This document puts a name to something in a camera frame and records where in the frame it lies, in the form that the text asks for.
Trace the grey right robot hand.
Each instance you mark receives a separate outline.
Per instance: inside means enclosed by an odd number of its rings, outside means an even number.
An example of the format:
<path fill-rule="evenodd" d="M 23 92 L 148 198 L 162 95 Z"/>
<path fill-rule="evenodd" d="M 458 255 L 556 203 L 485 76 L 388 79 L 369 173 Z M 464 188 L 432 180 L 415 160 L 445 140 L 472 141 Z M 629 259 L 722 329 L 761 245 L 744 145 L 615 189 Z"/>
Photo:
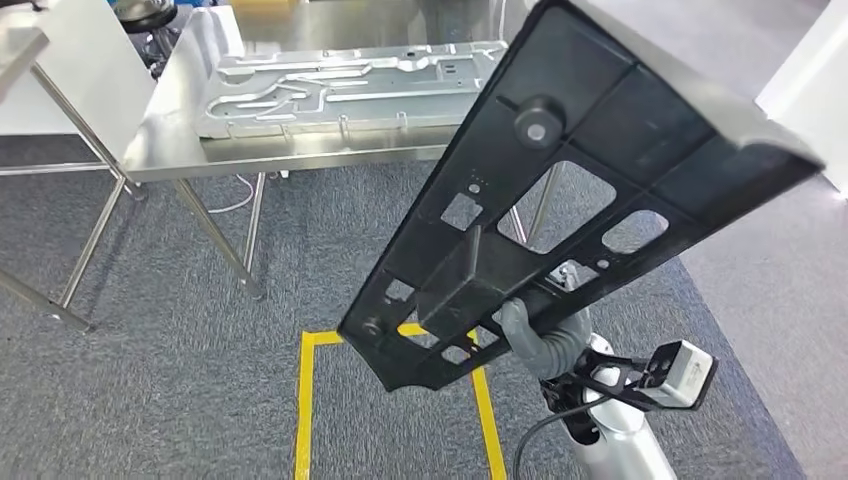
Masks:
<path fill-rule="evenodd" d="M 541 378 L 547 365 L 547 360 L 542 355 L 544 342 L 529 325 L 523 301 L 506 301 L 500 309 L 498 322 L 513 354 L 532 375 Z"/>

